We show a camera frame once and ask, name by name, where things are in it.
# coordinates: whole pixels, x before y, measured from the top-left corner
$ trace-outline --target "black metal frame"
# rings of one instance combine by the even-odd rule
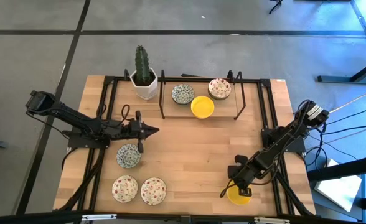
[[[350,175],[359,175],[366,173],[366,158],[359,159],[352,162],[346,162],[336,166],[325,167],[318,170],[307,172],[307,177],[310,182],[331,180]]]
[[[86,221],[93,215],[90,210],[80,211],[62,211],[62,212],[47,212],[35,213],[26,215],[8,215],[0,217],[0,223],[25,224],[25,223],[70,223]],[[130,213],[97,213],[96,215],[108,215],[112,219],[126,219],[126,220],[164,220],[176,221],[181,223],[220,223],[220,222],[261,222],[269,223],[272,219],[278,223],[307,223],[307,224],[356,224],[357,222],[347,222],[341,220],[332,220],[328,218],[319,218],[317,216],[304,215],[279,215],[275,217],[254,217],[254,216],[219,216],[219,215],[152,215],[152,214],[130,214]]]
[[[106,91],[108,89],[109,84],[111,84],[110,80],[113,80],[113,86],[112,86],[112,92],[111,92],[111,96],[110,96],[110,103],[108,105],[108,114],[107,114],[107,118],[110,118],[111,113],[112,113],[112,108],[113,108],[113,104],[115,102],[115,97],[116,97],[116,87],[117,87],[117,83],[118,81],[126,81],[129,78],[129,72],[125,69],[124,71],[124,76],[123,77],[105,77],[105,81],[103,84],[103,89],[101,92],[102,97],[100,97],[100,103],[99,103],[99,107],[104,104],[104,98],[103,95],[106,95]],[[275,105],[274,105],[274,100],[273,100],[273,94],[271,91],[271,84],[270,84],[270,80],[267,79],[243,79],[242,78],[242,73],[239,72],[236,76],[236,78],[234,78],[233,76],[233,72],[229,71],[227,78],[230,79],[231,82],[233,82],[233,85],[236,84],[237,80],[239,80],[239,83],[241,84],[241,88],[242,88],[242,96],[243,96],[243,108],[239,111],[239,113],[237,114],[237,116],[234,119],[237,119],[239,117],[239,115],[241,114],[241,112],[244,110],[246,103],[245,103],[245,94],[244,94],[244,87],[243,84],[244,83],[252,83],[252,84],[256,84],[257,89],[258,89],[258,93],[259,93],[259,101],[260,101],[260,108],[261,108],[261,116],[262,116],[262,122],[263,122],[263,127],[264,128],[268,128],[267,125],[267,112],[266,112],[266,106],[265,106],[265,99],[263,96],[263,88],[266,88],[267,91],[267,97],[268,97],[268,101],[269,101],[269,106],[270,106],[270,113],[271,113],[271,117],[273,120],[273,126],[277,127],[277,114],[276,114],[276,110],[275,110]],[[163,90],[163,86],[166,84],[166,82],[210,82],[213,78],[202,78],[202,77],[165,77],[165,72],[164,70],[161,70],[161,77],[158,78],[160,83],[161,83],[161,88],[160,88],[160,95],[162,95]],[[160,111],[161,111],[161,116],[162,118],[164,118],[164,114],[163,114],[163,108],[162,108],[162,97],[160,97],[159,99],[159,106],[160,106]],[[87,167],[89,166],[89,164],[92,164],[93,161],[93,156],[94,153],[89,153],[88,155],[88,159],[87,159]],[[284,164],[281,164],[281,173],[283,174],[283,178],[285,179],[286,182],[288,182],[288,175],[287,175],[287,171],[286,171],[286,166],[285,166],[285,162]],[[97,173],[96,177],[95,177],[95,181],[93,183],[93,188],[92,188],[92,192],[91,192],[91,198],[90,198],[90,207],[89,210],[94,211],[95,209],[95,201],[96,201],[96,195],[97,195],[97,190],[98,190],[98,186],[100,183],[100,172]],[[278,215],[282,215],[282,206],[281,206],[281,199],[279,196],[279,188],[278,188],[278,184],[277,184],[277,180],[275,179],[273,184],[273,194],[274,194],[274,202],[276,205],[276,211]],[[290,215],[294,214],[294,210],[293,210],[293,203],[292,201],[290,201],[288,195],[286,194],[286,198],[287,198],[287,207],[288,207],[288,212]],[[83,205],[85,200],[85,196],[82,196],[79,203]],[[149,215],[149,214],[129,214],[129,217],[134,217],[136,219],[159,219],[161,217],[163,217],[164,215]],[[174,217],[174,220],[176,218],[178,218],[179,220],[181,219],[180,215],[167,215],[165,217],[166,220],[171,220],[172,217]],[[254,217],[250,217],[250,216],[244,216],[244,217],[231,217],[231,216],[192,216],[190,217],[190,220],[193,219],[198,219],[198,217],[203,217],[203,218],[211,218],[211,220],[230,220],[230,221],[243,221],[243,220],[251,220],[254,219]]]
[[[227,78],[230,79],[230,82],[233,83],[233,85],[236,84],[236,80],[239,80],[239,83],[241,84],[241,93],[243,98],[243,107],[240,109],[240,111],[237,113],[236,117],[234,117],[234,120],[237,120],[237,118],[240,116],[244,108],[246,107],[245,103],[245,92],[244,92],[244,82],[243,82],[243,76],[241,72],[238,72],[237,76],[234,78],[233,72],[230,70],[227,73]],[[209,83],[214,78],[205,78],[205,77],[197,77],[197,76],[182,76],[182,77],[165,77],[165,71],[161,70],[161,77],[158,78],[158,80],[161,82],[161,87],[159,89],[159,109],[161,111],[161,117],[165,119],[164,115],[164,87],[166,85],[166,82],[203,82],[203,83]],[[254,83],[252,79],[247,79],[248,83]]]
[[[326,83],[353,83],[353,84],[366,84],[366,67],[361,69],[352,77],[339,77],[339,76],[327,76],[319,75],[317,77],[319,82]]]

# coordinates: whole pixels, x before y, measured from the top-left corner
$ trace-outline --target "gray floor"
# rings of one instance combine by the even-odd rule
[[[0,0],[0,29],[74,30],[84,1]],[[84,30],[362,30],[349,2],[284,0],[275,2],[97,0],[89,7]],[[24,114],[31,90],[54,92],[72,36],[0,36],[0,215],[13,212],[42,125]],[[134,70],[134,50],[146,47],[156,72],[206,77],[242,71],[245,78],[286,79],[294,108],[310,98],[327,110],[366,92],[364,85],[316,82],[318,75],[351,76],[366,66],[365,37],[124,35],[81,36],[62,101],[77,108],[86,76],[122,75]],[[330,121],[366,109],[366,97],[330,116]],[[366,124],[366,113],[328,127],[335,131]],[[56,127],[69,129],[56,121]],[[328,136],[332,140],[340,134]],[[311,138],[306,146],[317,142]],[[334,146],[366,157],[366,132]],[[52,131],[28,212],[52,209],[66,140]],[[339,162],[352,158],[325,147]]]

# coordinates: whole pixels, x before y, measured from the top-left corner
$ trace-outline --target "black cable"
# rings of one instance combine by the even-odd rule
[[[311,135],[309,135],[311,138],[314,138],[315,140],[317,140],[317,141],[320,141],[320,139],[318,139],[318,138],[315,138],[315,137],[313,137],[313,136],[311,136]],[[329,143],[326,143],[326,142],[323,142],[324,144],[327,144],[328,146],[330,146],[331,148],[333,148],[333,149],[335,149],[336,151],[338,151],[338,152],[340,152],[340,153],[342,153],[342,154],[345,154],[345,155],[347,155],[347,156],[350,156],[350,157],[352,157],[353,159],[355,159],[355,160],[358,160],[356,157],[354,157],[353,155],[350,155],[349,153],[346,153],[346,152],[342,152],[341,150],[339,150],[339,149],[337,149],[336,147],[334,147],[334,146],[332,146],[331,144],[329,144]]]
[[[306,112],[308,111],[309,106],[310,106],[310,100],[304,100],[304,101],[302,101],[302,103],[300,104],[300,106],[303,103],[307,103],[306,109],[305,110],[299,110],[299,111],[295,112],[295,114],[299,113],[299,115],[298,115],[298,117],[299,117],[299,123],[298,123],[298,127],[296,128],[296,130],[295,130],[295,132],[294,132],[293,135],[295,135],[299,131],[299,129],[300,129],[302,123],[303,123],[303,120],[305,119]]]
[[[339,119],[339,120],[337,120],[337,121],[333,121],[333,122],[331,122],[331,123],[328,123],[328,125],[330,125],[330,124],[334,124],[334,123],[336,123],[336,122],[338,122],[338,121],[342,121],[342,120],[344,120],[344,119],[347,119],[347,118],[350,118],[350,117],[353,117],[353,116],[356,116],[356,115],[359,115],[359,114],[364,113],[364,112],[366,112],[366,110],[363,110],[363,111],[358,112],[358,113],[356,113],[356,114],[349,115],[349,116],[347,116],[347,117],[345,117],[345,118],[342,118],[342,119]]]
[[[353,128],[347,128],[347,129],[343,129],[343,130],[339,130],[339,131],[334,131],[334,132],[331,132],[331,133],[324,133],[323,135],[326,135],[326,134],[336,134],[336,133],[341,133],[343,131],[348,131],[348,130],[358,129],[358,128],[366,128],[366,125],[365,126],[359,126],[359,127],[353,127]]]
[[[225,196],[225,194],[226,194],[226,192],[227,192],[227,189],[229,189],[230,187],[234,187],[234,186],[237,186],[237,184],[236,183],[234,183],[234,184],[232,184],[232,185],[230,185],[229,186],[229,184],[231,183],[233,181],[233,179],[230,179],[229,181],[228,181],[228,183],[227,183],[227,186],[221,191],[221,193],[220,193],[220,198],[222,198],[222,197],[224,197]]]
[[[96,114],[97,114],[97,118],[101,119],[101,116],[103,116],[104,112],[107,110],[107,105],[105,103],[103,103],[103,111],[101,112],[101,115],[99,114],[100,111],[100,106],[97,108]]]
[[[64,162],[65,162],[66,158],[67,158],[71,153],[73,153],[75,150],[77,150],[77,149],[78,149],[77,147],[72,148],[72,149],[71,149],[71,151],[69,151],[69,152],[64,156],[64,158],[63,158],[63,162],[61,163],[61,170],[62,170],[62,171],[63,171],[63,169],[64,169]]]
[[[316,147],[313,147],[312,149],[310,149],[310,150],[306,153],[306,155],[303,157],[303,159],[305,160],[306,156],[307,156],[307,155],[309,155],[309,153],[310,153],[311,151],[315,150],[315,149],[318,149],[318,150],[320,150],[320,151],[323,151],[323,153],[324,153],[324,155],[325,155],[325,157],[326,157],[326,164],[327,164],[327,153],[326,153],[326,151],[325,151],[322,147],[319,147],[319,146],[316,146]],[[316,168],[317,168],[317,159],[318,159],[318,156],[317,156],[317,157],[315,157],[315,158],[314,158],[314,160],[313,160],[313,162],[311,162],[310,164],[307,164],[307,163],[305,162],[306,168],[307,168],[308,166],[312,165],[313,163],[316,163]]]
[[[40,121],[41,123],[44,123],[44,124],[46,124],[46,125],[49,125],[50,127],[54,128],[56,131],[58,131],[58,132],[59,132],[63,137],[65,137],[66,139],[70,140],[70,138],[69,138],[68,136],[66,136],[62,131],[60,131],[59,129],[55,128],[54,126],[52,126],[52,125],[50,125],[50,124],[46,123],[45,121],[42,121],[42,120],[40,120],[40,119],[38,119],[38,118],[36,118],[36,117],[32,116],[31,114],[29,114],[29,113],[28,113],[28,111],[26,111],[26,115],[30,116],[31,118],[34,118],[34,119],[35,119],[35,120],[37,120],[37,121]]]
[[[317,152],[316,152],[316,156],[315,156],[315,158],[314,158],[313,162],[311,162],[310,164],[306,164],[306,162],[305,162],[306,168],[307,168],[308,166],[312,165],[312,164],[315,164],[316,169],[317,169],[317,170],[319,170],[319,168],[318,168],[318,166],[317,166],[317,159],[319,158],[321,151],[323,151],[323,153],[324,153],[324,155],[325,155],[325,157],[326,157],[326,162],[327,162],[327,153],[326,153],[326,152],[325,152],[325,150],[322,148],[322,144],[323,144],[322,136],[323,136],[324,132],[326,131],[326,129],[327,129],[327,125],[326,125],[325,123],[324,123],[324,125],[323,125],[323,127],[322,127],[322,131],[320,131],[320,129],[319,129],[319,128],[316,128],[316,130],[320,133],[320,143],[319,143],[319,146],[314,147],[314,148],[312,148],[312,149],[311,149],[311,150],[314,150],[314,149],[318,149],[318,150],[317,150]]]
[[[88,175],[82,180],[81,185],[78,187],[78,189],[75,191],[75,193],[69,198],[67,203],[61,207],[59,210],[71,210],[73,206],[76,204],[78,199],[82,196],[82,193],[86,190],[89,183],[92,181],[92,178],[95,176],[95,174],[98,173],[100,170],[100,158],[103,157],[105,153],[105,149],[100,149],[99,155],[97,157],[95,165],[91,168]]]
[[[297,114],[298,112],[300,112],[300,108],[301,108],[301,106],[304,104],[304,103],[307,103],[307,102],[310,102],[310,100],[309,99],[307,99],[307,100],[304,100],[304,101],[302,101],[300,104],[299,104],[299,106],[296,108],[296,111],[295,111],[295,113],[293,113],[293,114]]]
[[[131,107],[130,105],[123,105],[122,109],[121,109],[121,116],[122,116],[122,121],[120,121],[117,125],[115,126],[112,126],[112,125],[109,125],[109,124],[104,124],[105,126],[107,127],[111,127],[111,128],[117,128],[119,125],[123,124],[124,121],[126,121],[126,119],[128,118],[129,116],[129,111],[131,110]]]

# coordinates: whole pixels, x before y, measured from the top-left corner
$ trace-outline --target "wooden tabletop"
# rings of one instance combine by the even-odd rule
[[[95,116],[103,79],[104,76],[88,76],[79,112]],[[271,80],[271,86],[278,123],[285,126],[293,120],[286,83],[284,80]],[[106,102],[110,91],[111,88],[107,92]],[[241,100],[242,105],[239,94],[241,88],[236,85],[235,91],[237,104]],[[116,152],[124,144],[137,144],[137,140],[111,143],[105,154],[95,211],[181,215],[276,215],[271,184],[252,185],[253,196],[247,205],[237,206],[226,196],[219,197],[220,191],[228,182],[227,166],[234,164],[234,156],[242,154],[251,157],[262,147],[262,120],[256,85],[244,84],[244,91],[246,108],[236,121],[232,118],[162,119],[158,97],[144,101],[136,96],[130,82],[118,82],[112,118],[121,119],[122,106],[129,104],[130,117],[136,110],[140,110],[143,121],[160,128],[160,131],[144,141],[144,154],[140,163],[132,169],[124,169],[117,164]],[[264,95],[268,110],[266,91]],[[88,149],[78,149],[65,161],[54,208],[64,205],[80,185],[87,156]],[[292,153],[286,153],[285,159],[290,186],[306,208],[315,213],[303,161]],[[121,175],[133,176],[138,181],[139,190],[147,178],[160,177],[167,185],[165,200],[160,205],[146,205],[138,192],[129,203],[117,202],[111,194],[111,187]],[[270,175],[267,175],[263,180],[256,182],[264,182],[269,177]],[[87,192],[85,208],[88,208],[90,192],[91,190]],[[280,194],[283,211],[287,212],[282,188]]]

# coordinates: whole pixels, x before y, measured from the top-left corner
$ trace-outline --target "wire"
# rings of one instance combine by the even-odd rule
[[[123,105],[122,109],[121,109],[121,116],[122,116],[122,121],[120,121],[117,125],[112,126],[106,123],[103,123],[105,126],[107,127],[111,127],[111,128],[117,128],[119,125],[121,125],[124,121],[126,121],[127,117],[129,116],[129,111],[131,110],[130,105]]]
[[[326,153],[326,152],[325,152],[325,150],[321,147],[321,146],[322,146],[322,135],[323,135],[323,133],[326,131],[326,129],[327,129],[327,125],[326,125],[326,123],[323,123],[322,131],[320,131],[320,129],[319,129],[319,128],[316,128],[316,130],[320,133],[320,140],[319,140],[319,141],[320,141],[320,143],[319,143],[319,145],[318,145],[318,146],[315,146],[315,147],[313,147],[313,148],[311,149],[311,151],[312,151],[312,150],[317,149],[316,156],[315,156],[315,158],[314,158],[313,162],[311,162],[310,164],[307,164],[307,163],[305,162],[306,168],[307,168],[308,166],[310,166],[310,165],[314,164],[314,165],[316,166],[316,169],[317,169],[317,170],[319,170],[318,165],[317,165],[317,159],[319,158],[321,151],[324,153],[324,155],[325,155],[325,157],[326,157],[326,162],[327,162],[327,153]]]
[[[314,138],[315,140],[317,140],[317,141],[320,141],[320,139],[318,139],[318,138],[315,138],[315,137],[313,137],[313,136],[311,136],[311,135],[309,135],[311,138]],[[330,146],[331,148],[333,148],[333,149],[335,149],[336,151],[338,151],[338,152],[340,152],[340,153],[342,153],[342,154],[345,154],[345,155],[347,155],[347,156],[350,156],[350,157],[352,157],[353,159],[355,159],[355,160],[358,160],[356,157],[354,157],[354,156],[352,156],[352,155],[350,155],[350,154],[348,154],[348,153],[346,153],[346,152],[342,152],[341,150],[339,150],[339,149],[337,149],[337,148],[335,148],[334,146],[332,146],[331,144],[329,144],[329,143],[326,143],[326,142],[324,142],[323,141],[323,144],[326,144],[326,145],[328,145],[328,146]]]
[[[305,161],[306,169],[307,169],[307,167],[308,167],[308,166],[310,166],[310,165],[312,165],[312,164],[315,164],[316,169],[317,169],[318,171],[320,171],[320,170],[319,170],[319,168],[318,168],[318,166],[317,166],[317,159],[319,158],[319,155],[317,155],[317,153],[316,153],[316,156],[315,156],[315,158],[314,158],[313,162],[311,162],[310,164],[307,164],[307,163],[306,163],[306,156],[307,156],[307,155],[309,155],[309,153],[310,153],[311,151],[315,150],[315,149],[318,149],[318,150],[317,150],[318,152],[322,151],[322,152],[324,153],[324,156],[326,157],[325,161],[326,161],[326,164],[327,164],[327,153],[326,153],[326,151],[325,151],[322,147],[319,147],[319,146],[313,147],[313,148],[311,148],[309,151],[307,151],[307,152],[306,152],[306,155],[303,157],[303,159],[304,159],[304,161]]]
[[[69,198],[67,203],[59,208],[59,210],[71,210],[73,206],[76,204],[77,200],[82,196],[86,188],[88,187],[89,183],[92,181],[92,178],[99,172],[100,167],[103,164],[103,161],[101,158],[104,158],[105,149],[100,149],[99,155],[97,157],[97,160],[95,162],[95,165],[91,168],[88,175],[82,180],[82,183],[78,187],[78,189],[75,191],[75,193]]]
[[[293,135],[295,135],[298,131],[299,131],[299,129],[300,129],[300,127],[301,127],[301,125],[302,125],[302,123],[303,123],[303,120],[305,119],[305,115],[306,115],[306,112],[308,111],[308,109],[309,109],[309,106],[310,106],[310,100],[304,100],[304,101],[302,101],[302,103],[301,104],[303,104],[303,103],[307,103],[307,105],[306,105],[306,109],[305,110],[299,110],[299,123],[298,123],[298,127],[296,128],[296,130],[295,130],[295,132],[294,132],[294,134]]]
[[[346,119],[346,118],[350,118],[350,117],[353,117],[353,116],[359,115],[359,114],[364,113],[364,112],[366,112],[366,110],[363,110],[363,111],[358,112],[358,113],[356,113],[356,114],[349,115],[349,116],[347,116],[347,117],[345,117],[345,118],[342,118],[342,119],[339,119],[339,120],[337,120],[337,121],[333,121],[333,122],[331,122],[331,123],[328,123],[328,125],[330,125],[330,124],[334,124],[334,123],[336,123],[336,122],[338,122],[338,121],[342,121],[342,120],[344,120],[344,119]]]
[[[345,106],[347,106],[347,105],[349,105],[349,104],[351,104],[351,103],[355,102],[356,100],[360,99],[360,98],[361,98],[361,97],[363,97],[363,96],[366,96],[366,93],[364,93],[363,95],[360,95],[360,96],[359,96],[359,97],[357,97],[356,99],[353,99],[352,101],[347,102],[346,104],[344,104],[344,105],[342,105],[342,106],[340,106],[340,107],[338,107],[338,108],[336,108],[336,109],[334,109],[334,110],[330,111],[330,113],[333,113],[333,112],[335,112],[335,111],[337,111],[337,110],[339,110],[339,109],[342,109],[343,107],[345,107]]]
[[[28,113],[28,111],[26,111],[26,115],[30,116],[31,118],[34,118],[37,121],[40,121],[41,123],[44,123],[46,125],[49,125],[50,127],[54,128],[56,131],[58,131],[63,137],[65,137],[66,139],[70,140],[70,138],[68,136],[66,136],[62,131],[60,131],[59,129],[55,128],[54,126],[52,126],[51,124],[46,123],[45,121],[42,121],[41,119],[38,119],[34,116],[32,116],[31,114]]]
[[[103,111],[101,112],[101,115],[99,114],[99,110],[100,110],[100,106],[97,108],[96,114],[97,114],[97,118],[101,118],[101,116],[103,116],[104,112],[107,110],[107,105],[105,103],[103,103]]]
[[[358,129],[358,128],[366,128],[366,125],[365,126],[353,127],[353,128],[347,128],[347,129],[343,129],[343,130],[340,130],[340,131],[334,131],[334,132],[331,132],[331,133],[324,133],[323,135],[326,135],[326,134],[336,134],[336,133],[341,133],[343,131],[348,131],[348,130]]]
[[[301,106],[304,104],[304,103],[306,103],[306,102],[309,102],[310,100],[308,99],[308,100],[304,100],[304,101],[302,101],[300,104],[299,104],[299,106],[296,108],[296,112],[294,113],[294,114],[296,114],[296,113],[298,113],[298,112],[300,112],[300,108],[301,108]]]
[[[343,137],[340,137],[340,138],[334,139],[334,140],[329,141],[329,142],[327,142],[327,143],[332,143],[332,142],[334,142],[334,141],[338,141],[338,140],[341,140],[341,139],[344,139],[344,138],[347,138],[347,137],[350,137],[350,136],[353,136],[353,135],[356,135],[356,134],[360,134],[360,133],[362,133],[362,132],[364,132],[364,131],[366,131],[366,129],[363,129],[363,130],[361,130],[361,131],[357,131],[356,133],[348,134],[348,135],[346,135],[346,136],[343,136]]]
[[[229,189],[230,187],[234,187],[234,186],[237,186],[236,183],[230,185],[230,183],[233,181],[233,179],[230,179],[227,183],[227,186],[222,190],[222,192],[220,193],[219,197],[222,198],[225,196],[226,192],[227,192],[227,189]]]
[[[63,171],[63,169],[64,169],[64,162],[65,162],[65,160],[67,159],[67,157],[71,154],[71,153],[73,153],[75,150],[77,150],[78,148],[77,147],[75,147],[75,148],[72,148],[71,149],[71,151],[69,151],[65,156],[64,156],[64,158],[63,158],[63,162],[61,163],[61,170]]]

